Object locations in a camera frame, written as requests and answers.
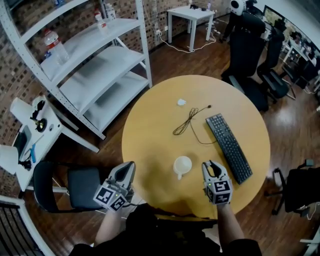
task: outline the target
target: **white cylinder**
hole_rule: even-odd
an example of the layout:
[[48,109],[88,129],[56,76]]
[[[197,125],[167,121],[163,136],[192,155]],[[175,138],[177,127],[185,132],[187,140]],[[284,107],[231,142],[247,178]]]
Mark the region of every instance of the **white cylinder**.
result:
[[0,145],[0,166],[11,174],[18,168],[19,155],[14,146]]
[[30,117],[32,117],[33,111],[32,106],[19,98],[15,98],[10,106],[10,112],[14,114],[22,124],[27,124]]

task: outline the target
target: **white robot head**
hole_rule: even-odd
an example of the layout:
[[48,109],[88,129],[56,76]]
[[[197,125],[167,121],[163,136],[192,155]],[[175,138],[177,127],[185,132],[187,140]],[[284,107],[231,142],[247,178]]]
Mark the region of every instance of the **white robot head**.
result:
[[231,0],[229,4],[230,11],[235,15],[241,16],[246,5],[243,0]]

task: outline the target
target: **brick wall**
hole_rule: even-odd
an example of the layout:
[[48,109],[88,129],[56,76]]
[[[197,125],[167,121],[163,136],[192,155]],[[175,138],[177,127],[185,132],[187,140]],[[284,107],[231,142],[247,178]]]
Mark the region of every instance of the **brick wall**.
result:
[[[113,5],[118,18],[135,19],[137,17],[135,0],[111,0],[108,3]],[[188,0],[144,0],[149,50],[160,43],[153,28],[161,29],[162,38],[167,39],[164,33],[165,26],[167,26],[167,10],[184,6],[187,3]],[[208,2],[196,0],[194,3],[206,7]],[[218,15],[223,15],[226,11],[223,3],[224,0],[212,1],[212,6],[218,10]],[[95,22],[94,9],[99,6],[99,0],[89,0],[53,20],[46,27],[56,31],[62,42],[65,42]],[[19,32],[23,34],[53,8],[52,0],[25,0],[13,11],[12,16]],[[187,22],[181,18],[173,18],[172,22],[173,36],[187,29]],[[39,62],[44,59],[46,52],[43,36],[44,30],[42,29],[27,42],[27,46]],[[120,39],[130,49],[142,51],[138,29],[122,35]],[[11,145],[21,126],[10,113],[12,100],[19,97],[30,103],[34,98],[43,94],[48,95],[49,93],[17,54],[0,25],[0,144]],[[16,196],[19,191],[20,187],[16,177],[0,169],[0,195]]]

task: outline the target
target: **shelf board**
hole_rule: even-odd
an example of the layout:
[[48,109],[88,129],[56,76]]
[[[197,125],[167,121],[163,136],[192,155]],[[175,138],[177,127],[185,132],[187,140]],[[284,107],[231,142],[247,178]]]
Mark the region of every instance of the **shelf board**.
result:
[[103,132],[149,81],[133,72],[127,73],[111,86],[85,113],[84,116]]
[[119,78],[144,59],[144,55],[110,46],[80,68],[60,90],[83,115]]
[[45,27],[48,23],[52,22],[55,18],[71,10],[72,8],[87,2],[88,0],[72,0],[50,12],[44,18],[34,24],[27,32],[21,36],[22,42],[25,44],[30,38],[32,38],[39,30]]
[[67,74],[87,57],[115,38],[137,28],[140,23],[137,19],[116,18],[107,23],[108,30],[105,35],[100,32],[96,23],[76,34],[64,43],[64,47],[69,54],[69,60],[66,63],[59,65],[51,56],[40,64],[44,73],[51,80],[51,86],[57,86]]

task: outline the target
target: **black keyboard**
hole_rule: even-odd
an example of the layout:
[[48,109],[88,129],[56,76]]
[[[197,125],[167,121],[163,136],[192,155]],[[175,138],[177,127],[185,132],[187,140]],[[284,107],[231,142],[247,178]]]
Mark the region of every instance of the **black keyboard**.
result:
[[222,114],[206,119],[238,184],[252,175],[247,159]]

